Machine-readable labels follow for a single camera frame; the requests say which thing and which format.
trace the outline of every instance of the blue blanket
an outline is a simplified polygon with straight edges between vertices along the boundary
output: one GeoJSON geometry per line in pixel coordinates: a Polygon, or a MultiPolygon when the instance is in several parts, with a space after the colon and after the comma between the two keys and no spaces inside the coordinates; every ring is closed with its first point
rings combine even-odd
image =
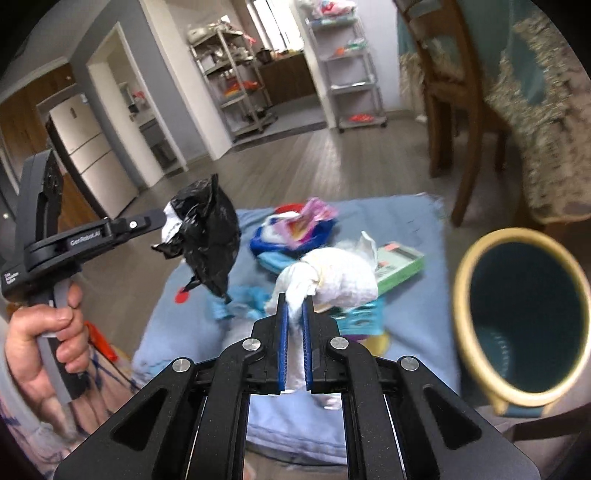
{"type": "MultiPolygon", "coordinates": [[[[395,196],[336,202],[334,206],[339,223],[332,242],[357,240],[365,230],[378,245],[396,241],[425,254],[423,273],[384,295],[384,325],[392,339],[385,356],[396,360],[414,355],[459,392],[439,201],[428,195],[395,196]]],[[[260,286],[272,291],[276,276],[260,267],[248,248],[256,228],[271,212],[238,211],[242,240],[230,274],[231,286],[260,286]]],[[[136,375],[144,381],[180,356],[201,362],[220,354],[224,325],[213,320],[207,291],[198,287],[187,299],[176,296],[190,276],[189,267],[182,262],[170,275],[150,318],[133,361],[136,375]]],[[[346,463],[342,412],[322,409],[305,391],[279,397],[253,396],[246,439],[295,455],[346,463]]]]}

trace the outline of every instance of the wall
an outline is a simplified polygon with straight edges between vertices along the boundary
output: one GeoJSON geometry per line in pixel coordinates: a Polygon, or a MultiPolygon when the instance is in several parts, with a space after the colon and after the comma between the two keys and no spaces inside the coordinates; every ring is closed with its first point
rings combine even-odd
{"type": "Polygon", "coordinates": [[[306,57],[306,62],[308,64],[308,68],[310,69],[310,74],[312,75],[312,81],[314,82],[314,86],[316,87],[318,98],[320,99],[320,103],[322,104],[322,110],[324,110],[324,115],[326,117],[328,127],[335,128],[336,117],[332,107],[332,102],[330,101],[329,97],[329,85],[325,81],[321,66],[319,64],[318,59],[316,58],[314,48],[312,47],[309,31],[304,22],[304,15],[298,8],[298,0],[283,1],[289,4],[291,14],[294,16],[295,23],[300,29],[301,37],[304,40],[304,56],[306,57]]]}
{"type": "Polygon", "coordinates": [[[0,79],[0,102],[48,70],[67,63],[76,45],[109,0],[61,0],[35,26],[24,52],[0,79]]]}
{"type": "Polygon", "coordinates": [[[179,149],[190,161],[207,153],[201,136],[179,95],[138,0],[111,0],[90,26],[70,59],[76,82],[86,94],[97,120],[132,181],[144,185],[98,98],[87,63],[104,38],[119,22],[146,87],[158,106],[179,149]]]}
{"type": "Polygon", "coordinates": [[[371,48],[386,110],[404,108],[400,99],[397,9],[392,0],[356,0],[371,48]]]}
{"type": "Polygon", "coordinates": [[[261,48],[264,48],[261,36],[259,35],[254,20],[251,17],[251,13],[248,11],[248,7],[246,6],[246,0],[232,0],[232,5],[236,15],[238,16],[238,20],[240,20],[240,24],[244,33],[250,35],[256,40],[256,43],[253,46],[254,50],[257,51],[261,48]]]}
{"type": "Polygon", "coordinates": [[[230,23],[236,28],[242,28],[229,0],[168,0],[167,3],[183,39],[185,39],[187,25],[205,27],[207,24],[217,22],[224,15],[230,18],[230,23]]]}
{"type": "Polygon", "coordinates": [[[117,84],[127,82],[131,92],[141,90],[141,86],[139,85],[139,81],[135,76],[133,68],[131,67],[131,63],[129,63],[129,60],[125,55],[123,46],[121,46],[120,50],[116,52],[114,51],[109,56],[108,63],[113,70],[113,77],[115,77],[117,84]]]}

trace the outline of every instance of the hand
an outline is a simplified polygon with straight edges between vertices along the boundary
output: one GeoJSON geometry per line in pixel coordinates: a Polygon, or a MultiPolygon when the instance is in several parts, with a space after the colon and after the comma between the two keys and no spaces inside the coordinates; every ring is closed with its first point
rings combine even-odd
{"type": "Polygon", "coordinates": [[[14,313],[8,324],[4,349],[12,377],[37,416],[54,427],[61,423],[63,413],[60,413],[56,392],[41,363],[36,338],[44,332],[57,332],[57,338],[62,342],[56,352],[57,360],[66,364],[69,373],[85,371],[90,352],[88,332],[79,308],[81,301],[82,290],[72,284],[68,292],[69,307],[23,307],[14,313]]]}

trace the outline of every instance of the gold rim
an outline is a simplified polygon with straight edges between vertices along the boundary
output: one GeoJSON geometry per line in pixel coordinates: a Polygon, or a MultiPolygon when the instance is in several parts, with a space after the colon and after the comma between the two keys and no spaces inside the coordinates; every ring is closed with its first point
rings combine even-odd
{"type": "Polygon", "coordinates": [[[457,269],[453,288],[453,313],[458,349],[470,373],[486,390],[518,406],[541,407],[558,400],[577,381],[591,353],[591,288],[583,269],[560,243],[534,230],[526,228],[498,230],[485,235],[470,247],[457,269]],[[584,331],[579,358],[565,379],[545,392],[525,392],[505,381],[486,358],[472,323],[470,281],[474,268],[486,251],[508,242],[535,245],[552,255],[570,274],[582,304],[584,331]]]}

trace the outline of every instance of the chair leg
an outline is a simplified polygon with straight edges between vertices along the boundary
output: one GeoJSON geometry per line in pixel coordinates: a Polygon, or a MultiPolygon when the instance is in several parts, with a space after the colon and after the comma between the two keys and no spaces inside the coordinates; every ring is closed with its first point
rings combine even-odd
{"type": "Polygon", "coordinates": [[[496,139],[496,151],[495,151],[495,170],[505,170],[505,147],[507,144],[507,133],[499,132],[499,137],[496,139]]]}
{"type": "Polygon", "coordinates": [[[466,168],[457,193],[456,205],[452,211],[452,224],[454,224],[454,226],[460,226],[464,220],[466,209],[468,208],[470,198],[472,197],[476,178],[480,171],[480,161],[482,158],[482,113],[469,112],[468,120],[470,128],[468,132],[466,168]]]}
{"type": "Polygon", "coordinates": [[[425,110],[427,112],[427,127],[429,132],[429,175],[439,175],[439,163],[441,160],[441,125],[439,123],[438,101],[428,93],[425,93],[425,110]]]}
{"type": "Polygon", "coordinates": [[[449,103],[439,102],[441,110],[441,168],[449,168],[453,163],[453,111],[449,103]]]}
{"type": "Polygon", "coordinates": [[[443,167],[451,165],[453,157],[452,115],[449,104],[425,94],[429,131],[429,174],[437,177],[443,167]]]}
{"type": "Polygon", "coordinates": [[[452,108],[453,136],[457,138],[460,136],[460,116],[458,113],[458,109],[455,106],[452,108]]]}

